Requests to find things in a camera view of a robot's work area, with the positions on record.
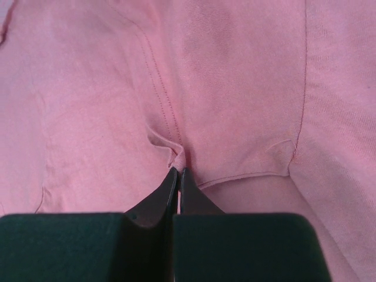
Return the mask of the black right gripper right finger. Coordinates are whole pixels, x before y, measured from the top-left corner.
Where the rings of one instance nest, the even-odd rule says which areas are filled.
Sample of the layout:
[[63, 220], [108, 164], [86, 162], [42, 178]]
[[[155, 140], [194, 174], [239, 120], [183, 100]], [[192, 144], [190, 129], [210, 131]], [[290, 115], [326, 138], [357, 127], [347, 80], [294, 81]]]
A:
[[326, 262], [309, 221], [293, 213], [227, 214], [197, 187], [180, 181], [173, 219], [176, 281], [325, 281]]

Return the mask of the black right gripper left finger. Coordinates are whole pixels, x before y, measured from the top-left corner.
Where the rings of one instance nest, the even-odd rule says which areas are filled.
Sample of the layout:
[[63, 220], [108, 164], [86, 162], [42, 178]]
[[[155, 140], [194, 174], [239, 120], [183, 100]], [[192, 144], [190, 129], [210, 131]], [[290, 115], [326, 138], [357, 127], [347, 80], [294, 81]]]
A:
[[172, 281], [178, 172], [124, 213], [1, 218], [2, 281]]

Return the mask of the pink t shirt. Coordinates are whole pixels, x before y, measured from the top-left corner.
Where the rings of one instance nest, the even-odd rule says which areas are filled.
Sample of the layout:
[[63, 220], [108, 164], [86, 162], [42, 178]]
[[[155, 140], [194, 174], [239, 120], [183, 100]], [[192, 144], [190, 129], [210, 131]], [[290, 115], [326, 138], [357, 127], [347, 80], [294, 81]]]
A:
[[171, 167], [374, 281], [375, 2], [1, 2], [2, 215], [125, 212]]

